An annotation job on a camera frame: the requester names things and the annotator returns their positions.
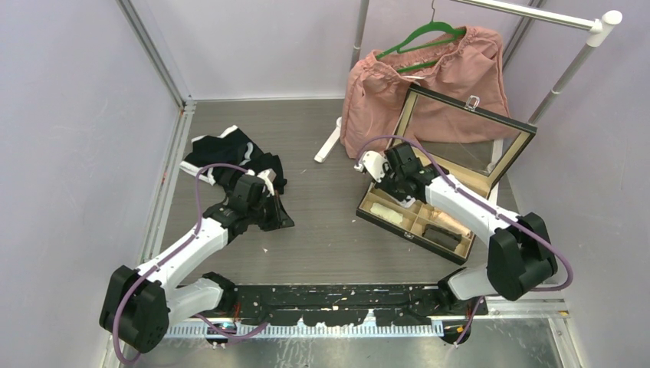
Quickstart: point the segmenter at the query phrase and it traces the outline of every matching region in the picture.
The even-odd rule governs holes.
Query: gray floor
[[[341,100],[286,100],[199,103],[189,137],[219,135],[238,125],[264,151],[282,159],[289,180],[282,202],[294,228],[257,228],[214,254],[188,277],[214,271],[238,284],[433,282],[458,266],[355,216],[369,185],[337,145],[325,163],[313,159],[341,114]],[[202,206],[223,198],[218,187],[201,184]],[[502,179],[500,205],[515,209]],[[181,172],[176,185],[163,249],[195,223],[193,178]],[[476,244],[467,266],[487,260]]]

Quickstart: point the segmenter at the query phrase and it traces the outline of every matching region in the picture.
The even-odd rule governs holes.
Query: white fragment
[[[370,207],[370,213],[378,215],[382,219],[385,219],[386,221],[391,222],[395,225],[401,224],[402,220],[404,220],[404,216],[401,213],[393,211],[384,205],[380,205],[379,203],[373,203],[373,206]]]

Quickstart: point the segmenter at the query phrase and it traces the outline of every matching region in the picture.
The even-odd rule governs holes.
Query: lavender wall
[[[345,94],[360,0],[134,3],[176,83],[195,99]],[[514,17],[449,0],[435,7],[438,21],[493,28],[504,41],[517,24]],[[372,0],[361,57],[402,42],[431,15],[431,0]]]
[[[0,366],[99,366],[178,113],[115,1],[0,1]]]
[[[623,22],[597,49],[510,170],[518,204],[546,220],[571,260],[565,291],[589,366],[650,362],[650,2],[549,0],[547,10]],[[537,22],[505,72],[511,111],[527,119],[586,33]]]

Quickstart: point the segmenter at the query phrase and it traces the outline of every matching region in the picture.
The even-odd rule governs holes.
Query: white stand leg
[[[330,134],[330,138],[327,138],[327,141],[323,146],[320,148],[320,151],[316,154],[314,159],[316,160],[317,163],[323,163],[325,159],[330,155],[330,152],[332,151],[332,148],[334,148],[334,145],[338,140],[341,138],[341,118],[339,117],[336,119],[336,128]]]

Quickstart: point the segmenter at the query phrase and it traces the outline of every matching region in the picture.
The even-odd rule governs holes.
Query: white metal rod
[[[620,24],[622,20],[623,15],[620,11],[616,10],[608,11],[602,16],[599,20],[600,32],[591,34],[589,38],[587,38],[587,42],[583,49],[580,50],[578,55],[576,55],[573,61],[571,61],[569,67],[564,71],[564,73],[562,73],[560,79],[555,83],[553,88],[551,88],[533,115],[530,116],[530,119],[528,119],[529,124],[537,124],[537,121],[539,121],[553,101],[555,101],[555,99],[562,93],[564,87],[571,81],[573,76],[576,75],[580,67],[585,64],[585,61],[591,53],[604,42],[607,36],[609,36],[609,34],[614,30],[614,27]]]
[[[498,2],[495,0],[452,0],[454,2],[462,2],[464,4],[476,5],[482,8],[497,10],[499,12],[520,15],[523,17],[533,18],[540,21],[548,21],[557,25],[565,25],[567,27],[583,29],[591,31],[593,28],[598,29],[598,22],[596,20],[587,20],[569,15],[561,15],[544,11],[538,8],[531,8],[523,5],[511,4],[509,2]]]
[[[366,29],[366,16],[368,15],[368,6],[370,0],[361,0],[359,7],[359,18],[356,21],[356,36],[354,37],[354,46],[352,48],[352,61],[350,69],[354,67],[361,55],[361,41],[363,41],[363,30]]]
[[[555,83],[553,88],[551,88],[549,93],[542,100],[542,103],[540,103],[533,115],[530,116],[530,119],[528,119],[529,124],[537,125],[537,121],[544,115],[544,113],[546,113],[549,106],[562,93],[566,84],[568,84],[569,81],[571,81],[571,78],[576,75],[577,71],[580,69],[580,67],[583,66],[583,64],[585,64],[585,61],[595,49],[596,48],[593,48],[588,44],[584,45],[583,49],[580,50],[569,67],[564,71],[560,79]]]

